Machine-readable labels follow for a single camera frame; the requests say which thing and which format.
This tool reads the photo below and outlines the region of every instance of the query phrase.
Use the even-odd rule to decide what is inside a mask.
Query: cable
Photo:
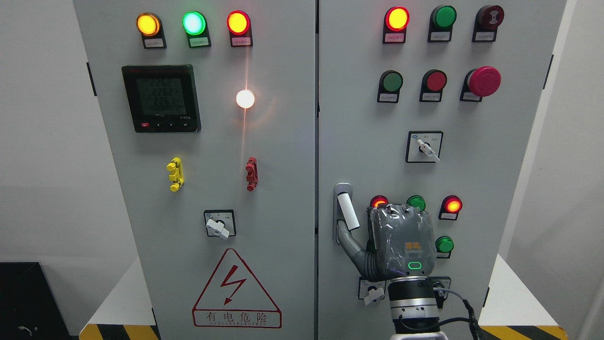
[[[414,328],[414,327],[406,325],[403,322],[403,316],[402,315],[399,315],[399,321],[400,321],[400,324],[403,325],[403,327],[405,327],[406,329],[409,329],[409,330],[413,330],[415,332],[418,332],[418,331],[422,332],[422,331],[425,331],[425,330],[430,330],[430,329],[433,329],[434,327],[437,327],[437,326],[440,327],[442,325],[450,324],[452,322],[457,322],[457,321],[463,321],[463,322],[470,323],[470,319],[468,319],[468,318],[451,318],[451,319],[447,319],[447,320],[443,320],[443,321],[437,322],[434,325],[429,326],[429,327]]]
[[[480,325],[478,325],[478,320],[476,320],[476,315],[474,314],[474,308],[472,308],[472,306],[470,305],[470,302],[468,300],[464,299],[459,293],[457,293],[451,289],[434,287],[434,290],[436,292],[448,292],[448,293],[457,295],[463,302],[463,305],[466,307],[467,315],[468,315],[468,325],[470,327],[470,333],[472,334],[472,339],[474,339],[474,340],[484,339],[483,329],[480,328]]]

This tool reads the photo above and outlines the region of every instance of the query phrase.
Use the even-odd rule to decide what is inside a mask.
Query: green push button
[[[413,195],[407,199],[407,204],[418,208],[420,210],[426,210],[426,201],[420,195]]]
[[[387,91],[395,92],[398,91],[403,86],[403,77],[400,76],[399,73],[388,73],[384,77],[384,81],[382,85]]]
[[[407,266],[411,270],[418,270],[418,269],[422,268],[422,263],[421,262],[409,262],[409,265],[407,265]]]
[[[436,240],[436,250],[439,253],[450,253],[453,251],[455,244],[451,237],[441,236]]]
[[[449,28],[453,26],[457,19],[457,12],[453,6],[443,5],[438,6],[432,12],[432,22],[438,28]]]

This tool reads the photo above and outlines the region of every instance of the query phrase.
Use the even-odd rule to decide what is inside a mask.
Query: gray metal panel
[[[333,186],[354,187],[359,221],[377,194],[404,203],[426,199],[435,237],[455,241],[450,260],[438,260],[435,276],[451,276],[452,288],[480,312],[495,262],[530,128],[535,116],[564,0],[499,1],[506,17],[494,43],[472,43],[474,18],[486,3],[451,1],[458,18],[450,43],[427,43],[428,20],[440,1],[322,2],[320,17],[319,338],[387,339],[394,328],[387,299],[364,307],[357,300],[358,273],[332,241]],[[410,11],[404,45],[382,45],[384,14],[395,5]],[[481,103],[460,102],[466,73],[491,65],[503,82]],[[422,77],[438,68],[448,76],[441,103],[420,103]],[[386,70],[402,73],[398,104],[376,103]],[[441,162],[405,163],[411,130],[444,132]],[[440,221],[440,203],[463,201],[457,221]],[[363,243],[364,228],[353,231]],[[464,316],[451,297],[441,318]],[[467,339],[466,324],[444,326],[450,339]]]
[[[311,338],[315,1],[74,2],[162,337]],[[252,48],[230,47],[226,18],[237,9],[251,17]],[[207,18],[212,47],[188,48],[181,18],[189,10]],[[144,11],[161,18],[166,50],[143,49],[135,21]],[[200,133],[134,132],[120,68],[140,64],[193,65]],[[234,98],[246,85],[256,104],[244,116]],[[165,169],[174,156],[182,159],[186,181],[177,193]],[[246,190],[250,156],[259,164],[254,192]],[[234,209],[237,236],[208,238],[205,209]],[[191,310],[227,247],[281,309],[281,329],[193,325]],[[228,297],[234,286],[225,288]],[[236,298],[254,304],[261,296]]]

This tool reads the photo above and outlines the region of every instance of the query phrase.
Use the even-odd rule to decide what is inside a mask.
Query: green led ring
[[[198,11],[186,12],[182,16],[182,27],[185,29],[185,32],[192,36],[199,35],[205,31],[205,18]]]

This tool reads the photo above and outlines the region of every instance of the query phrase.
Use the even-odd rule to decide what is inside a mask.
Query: warning sign
[[[222,254],[193,307],[197,327],[281,328],[281,310],[233,248]]]

